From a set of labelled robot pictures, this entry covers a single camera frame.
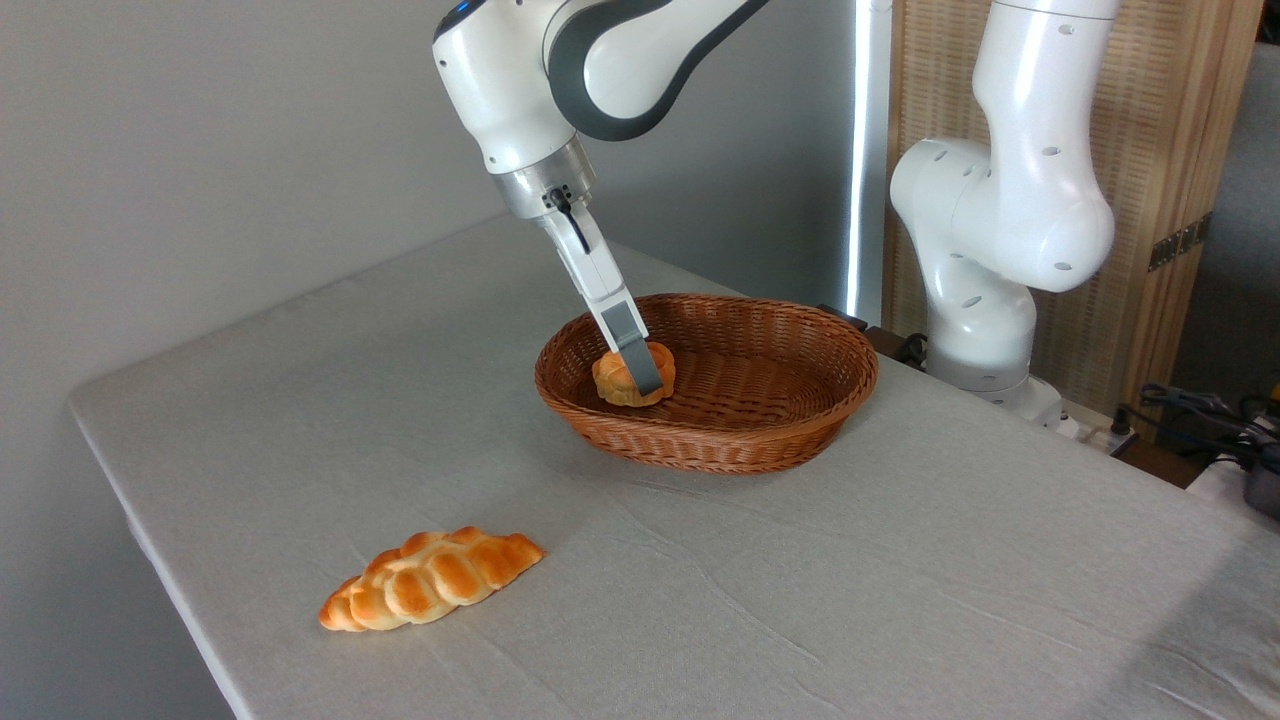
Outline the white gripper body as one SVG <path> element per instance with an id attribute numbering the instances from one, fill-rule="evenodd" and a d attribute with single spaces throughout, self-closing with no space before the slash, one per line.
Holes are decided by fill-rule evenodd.
<path id="1" fill-rule="evenodd" d="M 588 307 L 614 293 L 628 293 L 599 225 L 585 204 L 571 204 L 571 214 L 553 210 L 536 219 L 548 233 L 561 261 Z"/>

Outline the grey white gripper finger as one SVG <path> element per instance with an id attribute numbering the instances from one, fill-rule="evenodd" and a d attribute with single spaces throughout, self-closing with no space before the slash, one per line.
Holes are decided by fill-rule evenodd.
<path id="1" fill-rule="evenodd" d="M 649 331 L 630 293 L 614 293 L 590 304 L 591 315 L 608 346 L 617 352 L 631 374 L 637 391 L 649 395 L 664 388 L 646 340 Z"/>

